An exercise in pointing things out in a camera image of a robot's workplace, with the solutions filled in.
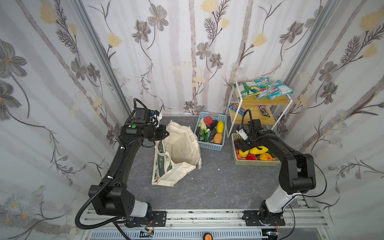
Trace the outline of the canvas tote bag floral print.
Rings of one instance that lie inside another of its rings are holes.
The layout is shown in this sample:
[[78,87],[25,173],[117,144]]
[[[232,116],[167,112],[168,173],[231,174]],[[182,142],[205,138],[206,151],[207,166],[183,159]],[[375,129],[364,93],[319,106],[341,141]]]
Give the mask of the canvas tote bag floral print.
[[173,187],[189,172],[200,169],[202,158],[197,136],[190,127],[170,121],[166,130],[170,135],[155,142],[152,185]]

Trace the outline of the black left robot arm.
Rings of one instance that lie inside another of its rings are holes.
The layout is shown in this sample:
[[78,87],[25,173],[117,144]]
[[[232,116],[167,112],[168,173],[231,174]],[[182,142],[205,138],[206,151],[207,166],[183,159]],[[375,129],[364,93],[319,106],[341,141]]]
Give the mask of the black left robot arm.
[[98,215],[123,218],[148,217],[148,212],[151,211],[149,204],[137,201],[127,189],[129,173],[143,140],[156,142],[164,140],[169,135],[165,125],[123,126],[119,137],[120,148],[109,170],[99,185],[92,185],[89,189],[90,197],[97,194],[91,202]]

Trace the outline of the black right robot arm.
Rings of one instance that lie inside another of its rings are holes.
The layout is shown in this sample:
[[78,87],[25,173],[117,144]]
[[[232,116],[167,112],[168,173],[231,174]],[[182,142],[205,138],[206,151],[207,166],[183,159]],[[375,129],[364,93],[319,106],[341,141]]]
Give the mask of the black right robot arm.
[[281,162],[279,186],[274,193],[261,203],[257,218],[265,225],[271,225],[283,218],[285,208],[297,197],[316,187],[314,159],[302,154],[277,137],[274,131],[264,130],[260,120],[251,120],[245,126],[236,128],[241,135],[235,140],[240,151],[266,147]]

